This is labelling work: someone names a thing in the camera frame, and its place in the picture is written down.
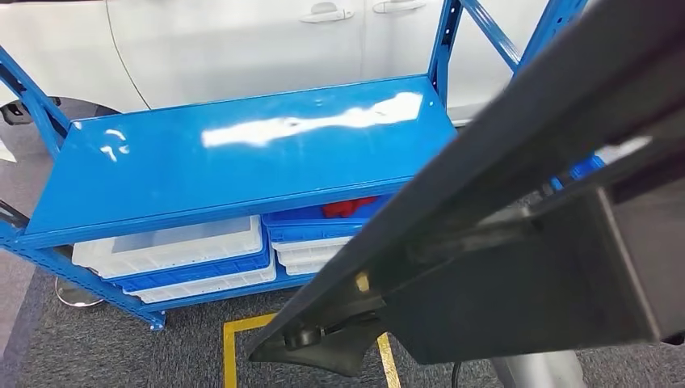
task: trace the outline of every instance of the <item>blue plastic bin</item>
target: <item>blue plastic bin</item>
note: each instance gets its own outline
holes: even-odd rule
[[[321,206],[310,206],[264,214],[262,222],[274,243],[354,236],[391,197],[379,196],[371,204],[359,207],[347,218],[326,218]]]
[[[569,171],[569,177],[572,180],[580,180],[583,179],[586,175],[589,175],[591,172],[597,171],[604,166],[606,166],[604,161],[599,156],[593,155],[592,157],[576,164]],[[561,179],[555,177],[552,178],[552,187],[554,188],[554,190],[558,191],[564,188],[564,184],[561,182]]]
[[[213,260],[206,263],[184,265],[177,268],[142,272],[135,275],[112,277],[105,280],[118,285],[127,292],[153,289],[192,280],[263,269],[269,266],[270,251],[271,246],[268,240],[267,228],[262,225],[262,250],[258,253]]]

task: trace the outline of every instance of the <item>white plastic bin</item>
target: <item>white plastic bin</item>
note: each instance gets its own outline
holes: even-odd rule
[[[324,238],[299,242],[272,242],[278,261],[288,275],[318,272],[352,237]]]
[[[247,287],[248,285],[267,283],[275,280],[276,278],[274,250],[270,249],[269,251],[271,252],[271,261],[269,266],[263,269],[233,273],[225,276],[210,277],[208,279],[187,281],[185,283],[166,285],[164,287],[157,287],[154,289],[142,289],[140,291],[133,291],[131,293],[124,291],[124,293],[127,293],[128,295],[135,295],[142,299],[142,301],[145,303],[155,303],[169,301],[171,299],[178,299],[180,297],[191,297],[204,293],[215,293],[218,291],[225,291],[226,289],[236,289],[238,287]]]
[[[259,216],[240,217],[80,242],[72,262],[111,278],[249,255],[263,243]]]

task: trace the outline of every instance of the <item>red object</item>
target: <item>red object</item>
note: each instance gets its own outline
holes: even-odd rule
[[[326,218],[347,218],[354,214],[360,206],[368,205],[376,200],[376,198],[378,197],[368,196],[366,198],[359,198],[357,200],[343,200],[341,202],[323,205],[321,210]]]

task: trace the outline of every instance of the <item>metal base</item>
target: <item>metal base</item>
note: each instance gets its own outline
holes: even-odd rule
[[[490,360],[505,388],[581,388],[582,368],[573,350]]]
[[[74,283],[62,280],[60,277],[55,280],[55,293],[62,303],[72,307],[90,307],[103,301],[103,299],[93,296]]]

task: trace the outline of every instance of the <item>shelf top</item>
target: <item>shelf top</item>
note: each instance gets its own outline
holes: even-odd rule
[[[425,76],[72,123],[34,247],[395,192],[456,135]]]

